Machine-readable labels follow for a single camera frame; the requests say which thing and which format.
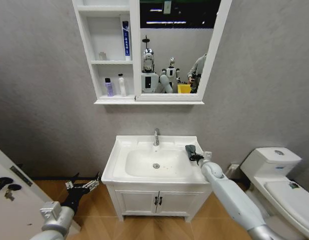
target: white bottle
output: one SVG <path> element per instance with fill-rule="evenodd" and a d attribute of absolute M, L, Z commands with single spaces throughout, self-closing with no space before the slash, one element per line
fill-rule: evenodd
<path fill-rule="evenodd" d="M 120 86 L 121 96 L 125 97 L 125 96 L 127 96 L 125 79 L 124 79 L 122 73 L 118 74 L 118 76 L 119 76 L 119 86 Z"/>

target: door handle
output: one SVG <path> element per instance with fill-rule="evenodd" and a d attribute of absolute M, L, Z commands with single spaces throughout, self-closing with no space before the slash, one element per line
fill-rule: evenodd
<path fill-rule="evenodd" d="M 14 180 L 10 177 L 0 177 L 0 190 L 4 188 L 5 185 L 11 184 Z"/>

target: mirror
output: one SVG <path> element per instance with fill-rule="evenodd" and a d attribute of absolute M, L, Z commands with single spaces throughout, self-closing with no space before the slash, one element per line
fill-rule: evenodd
<path fill-rule="evenodd" d="M 139 0 L 141 93 L 196 94 L 221 0 Z"/>

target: sink drain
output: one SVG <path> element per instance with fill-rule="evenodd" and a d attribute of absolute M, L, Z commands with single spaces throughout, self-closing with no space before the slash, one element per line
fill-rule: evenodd
<path fill-rule="evenodd" d="M 160 165 L 159 165 L 158 163 L 154 163 L 152 166 L 153 166 L 153 168 L 155 168 L 155 169 L 160 168 Z"/>

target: toilet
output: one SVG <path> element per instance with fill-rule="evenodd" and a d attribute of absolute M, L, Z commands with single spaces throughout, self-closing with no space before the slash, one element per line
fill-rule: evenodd
<path fill-rule="evenodd" d="M 264 147 L 240 167 L 251 181 L 246 194 L 267 225 L 287 240 L 309 239 L 309 192 L 286 177 L 301 160 L 287 148 Z"/>

